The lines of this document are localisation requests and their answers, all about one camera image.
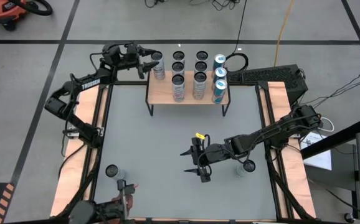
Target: blue can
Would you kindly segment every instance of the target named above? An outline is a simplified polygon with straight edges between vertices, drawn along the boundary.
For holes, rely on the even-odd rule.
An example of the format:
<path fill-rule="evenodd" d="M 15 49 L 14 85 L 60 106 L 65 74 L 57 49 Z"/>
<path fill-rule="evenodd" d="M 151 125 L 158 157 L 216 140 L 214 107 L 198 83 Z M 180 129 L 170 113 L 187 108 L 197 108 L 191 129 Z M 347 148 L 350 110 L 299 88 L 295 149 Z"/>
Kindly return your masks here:
<path fill-rule="evenodd" d="M 222 54 L 217 54 L 215 56 L 215 60 L 213 61 L 213 70 L 212 70 L 212 78 L 213 74 L 217 68 L 223 67 L 225 62 L 225 56 Z"/>
<path fill-rule="evenodd" d="M 215 89 L 213 90 L 212 101 L 219 104 L 222 102 L 225 90 L 227 89 L 227 82 L 225 80 L 217 80 L 215 83 Z"/>
<path fill-rule="evenodd" d="M 227 75 L 227 70 L 225 68 L 217 68 L 213 73 L 213 82 L 212 82 L 212 90 L 215 89 L 216 81 L 219 79 L 225 80 L 225 76 Z"/>

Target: white cable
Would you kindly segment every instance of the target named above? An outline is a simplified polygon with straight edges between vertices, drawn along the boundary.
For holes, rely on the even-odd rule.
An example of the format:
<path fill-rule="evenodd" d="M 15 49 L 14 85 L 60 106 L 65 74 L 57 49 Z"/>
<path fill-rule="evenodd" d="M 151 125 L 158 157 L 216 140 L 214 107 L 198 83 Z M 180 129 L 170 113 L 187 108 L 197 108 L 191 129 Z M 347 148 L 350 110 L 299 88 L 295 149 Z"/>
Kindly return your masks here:
<path fill-rule="evenodd" d="M 331 124 L 332 129 L 331 130 L 327 130 L 327 129 L 324 129 L 324 128 L 318 128 L 318 129 L 320 129 L 322 131 L 327 131 L 327 132 L 333 132 L 335 130 L 335 125 L 334 125 L 334 123 L 332 123 L 331 120 L 329 120 L 328 118 L 325 118 L 325 117 L 321 117 L 321 119 L 324 119 L 324 120 L 328 121 Z"/>

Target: yellow extension cord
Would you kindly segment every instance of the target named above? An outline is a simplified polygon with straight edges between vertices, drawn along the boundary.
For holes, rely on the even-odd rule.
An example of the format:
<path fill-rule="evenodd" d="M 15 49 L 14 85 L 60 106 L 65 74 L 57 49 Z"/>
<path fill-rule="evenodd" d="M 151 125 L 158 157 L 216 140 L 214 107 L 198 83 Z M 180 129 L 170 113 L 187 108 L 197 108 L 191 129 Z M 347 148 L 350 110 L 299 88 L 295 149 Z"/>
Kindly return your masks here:
<path fill-rule="evenodd" d="M 285 25 L 287 24 L 288 16 L 290 15 L 292 5 L 293 5 L 293 0 L 291 0 L 290 5 L 288 6 L 287 12 L 285 13 L 284 23 L 282 24 L 280 35 L 278 35 L 277 46 L 275 47 L 274 67 L 277 66 L 278 48 L 280 47 L 281 36 L 284 31 Z"/>

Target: gray table surface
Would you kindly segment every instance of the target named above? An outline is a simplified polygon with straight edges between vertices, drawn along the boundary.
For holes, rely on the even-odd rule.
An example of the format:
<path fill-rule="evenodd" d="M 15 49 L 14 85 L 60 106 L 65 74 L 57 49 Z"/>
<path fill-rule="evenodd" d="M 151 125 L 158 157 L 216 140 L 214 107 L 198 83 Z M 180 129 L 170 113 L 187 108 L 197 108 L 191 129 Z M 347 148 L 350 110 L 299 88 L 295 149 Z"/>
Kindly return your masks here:
<path fill-rule="evenodd" d="M 250 158 L 256 170 L 240 178 L 237 163 L 212 165 L 211 182 L 183 172 L 193 169 L 191 156 L 180 156 L 195 133 L 210 134 L 212 143 L 261 128 L 254 86 L 231 88 L 226 117 L 219 105 L 156 105 L 151 117 L 145 86 L 115 86 L 108 115 L 95 201 L 118 195 L 116 182 L 105 175 L 109 164 L 126 172 L 128 184 L 137 183 L 130 217 L 275 219 L 273 194 L 263 144 Z"/>

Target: black floor line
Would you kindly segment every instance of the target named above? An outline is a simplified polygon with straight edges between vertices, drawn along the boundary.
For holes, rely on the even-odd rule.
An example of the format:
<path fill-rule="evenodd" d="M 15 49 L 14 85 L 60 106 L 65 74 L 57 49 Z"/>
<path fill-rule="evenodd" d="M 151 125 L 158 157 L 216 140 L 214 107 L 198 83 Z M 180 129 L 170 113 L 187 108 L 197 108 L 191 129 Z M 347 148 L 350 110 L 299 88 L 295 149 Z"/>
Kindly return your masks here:
<path fill-rule="evenodd" d="M 168 40 L 64 40 L 64 44 L 109 44 L 128 43 L 139 44 L 236 44 L 237 40 L 214 39 L 168 39 Z M 0 40 L 0 44 L 60 44 L 61 40 Z M 276 45 L 277 40 L 239 40 L 239 44 Z M 360 45 L 360 40 L 281 40 L 281 45 Z"/>
<path fill-rule="evenodd" d="M 357 36 L 359 37 L 360 40 L 360 27 L 357 24 L 356 18 L 354 18 L 353 12 L 349 6 L 349 3 L 347 2 L 347 0 L 342 0 L 342 4 L 344 9 L 346 10 L 346 13 L 348 14 L 348 17 L 350 19 L 350 22 L 352 23 L 353 29 L 356 32 Z"/>
<path fill-rule="evenodd" d="M 37 124 L 39 123 L 40 116 L 41 116 L 42 111 L 43 111 L 44 103 L 45 103 L 45 101 L 47 99 L 47 94 L 49 93 L 51 83 L 52 83 L 52 80 L 53 80 L 54 75 L 55 75 L 55 71 L 57 70 L 57 66 L 58 66 L 58 63 L 60 61 L 62 51 L 64 49 L 65 40 L 68 37 L 70 27 L 72 25 L 73 19 L 75 17 L 76 10 L 77 10 L 78 5 L 79 5 L 79 1 L 80 0 L 75 0 L 74 3 L 73 3 L 73 6 L 72 6 L 72 9 L 71 9 L 70 14 L 69 14 L 67 24 L 65 26 L 64 32 L 62 33 L 60 44 L 59 44 L 59 46 L 57 48 L 57 51 L 55 53 L 52 65 L 50 67 L 49 74 L 48 74 L 48 76 L 46 78 L 46 81 L 44 83 L 42 94 L 40 95 L 39 102 L 37 103 L 36 111 L 35 111 L 35 114 L 34 114 L 34 116 L 32 118 L 31 126 L 29 127 L 29 130 L 28 130 L 28 132 L 26 134 L 24 145 L 22 146 L 21 153 L 19 155 L 17 164 L 16 164 L 16 166 L 14 168 L 14 172 L 13 172 L 12 177 L 11 177 L 11 183 L 13 183 L 15 186 L 18 184 L 18 180 L 19 180 L 19 178 L 21 176 L 21 173 L 22 173 L 22 170 L 24 168 L 25 160 L 26 160 L 26 157 L 28 155 L 29 149 L 31 147 L 32 140 L 33 140 L 33 137 L 34 137 L 35 132 L 36 132 L 36 127 L 37 127 Z"/>

